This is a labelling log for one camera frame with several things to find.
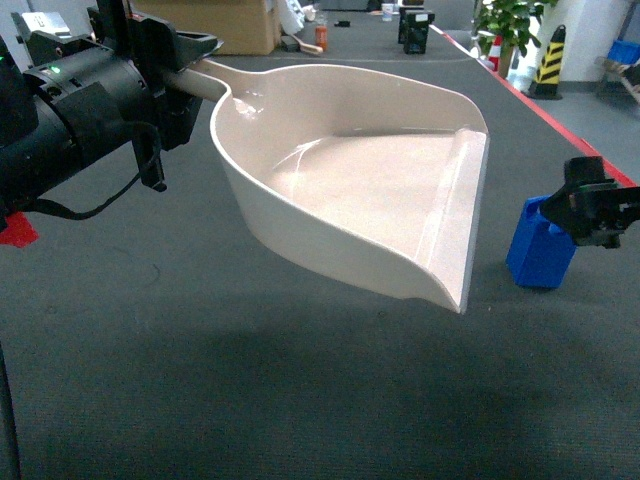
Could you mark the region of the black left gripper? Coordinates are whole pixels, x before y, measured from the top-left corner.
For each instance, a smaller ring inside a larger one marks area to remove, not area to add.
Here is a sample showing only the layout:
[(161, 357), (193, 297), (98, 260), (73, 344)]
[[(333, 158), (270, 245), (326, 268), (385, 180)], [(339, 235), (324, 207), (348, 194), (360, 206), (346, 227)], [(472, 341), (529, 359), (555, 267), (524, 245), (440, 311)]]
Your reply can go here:
[(138, 179), (162, 191), (161, 148), (189, 142), (202, 99), (159, 89), (222, 46), (215, 35), (178, 31), (146, 14), (91, 12), (95, 37), (48, 32), (26, 22), (33, 66), (12, 68), (12, 190), (45, 193), (130, 143)]

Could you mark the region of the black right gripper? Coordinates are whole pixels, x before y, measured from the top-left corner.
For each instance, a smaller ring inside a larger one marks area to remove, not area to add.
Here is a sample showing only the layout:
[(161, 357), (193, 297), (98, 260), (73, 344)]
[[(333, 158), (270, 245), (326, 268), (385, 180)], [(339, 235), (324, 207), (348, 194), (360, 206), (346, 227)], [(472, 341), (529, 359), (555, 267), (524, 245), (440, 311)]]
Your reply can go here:
[(575, 157), (564, 164), (564, 185), (539, 210), (577, 246), (617, 249), (620, 236), (639, 220), (639, 187), (619, 187), (601, 156)]

